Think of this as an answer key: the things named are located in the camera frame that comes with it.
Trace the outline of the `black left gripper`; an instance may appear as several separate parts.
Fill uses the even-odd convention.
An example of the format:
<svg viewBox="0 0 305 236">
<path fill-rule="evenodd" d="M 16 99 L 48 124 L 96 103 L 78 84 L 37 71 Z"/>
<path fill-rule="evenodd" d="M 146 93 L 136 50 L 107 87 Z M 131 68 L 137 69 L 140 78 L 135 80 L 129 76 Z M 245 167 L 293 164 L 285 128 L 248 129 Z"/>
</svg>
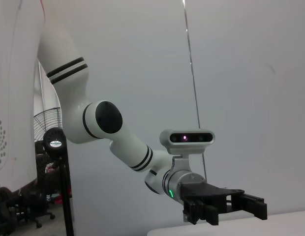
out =
<svg viewBox="0 0 305 236">
<path fill-rule="evenodd" d="M 218 225 L 218 212 L 245 211 L 259 219 L 268 219 L 267 204 L 263 198 L 245 194 L 243 190 L 219 188 L 208 183 L 185 183 L 181 185 L 180 197 L 186 220 L 196 225 L 205 220 Z"/>
</svg>

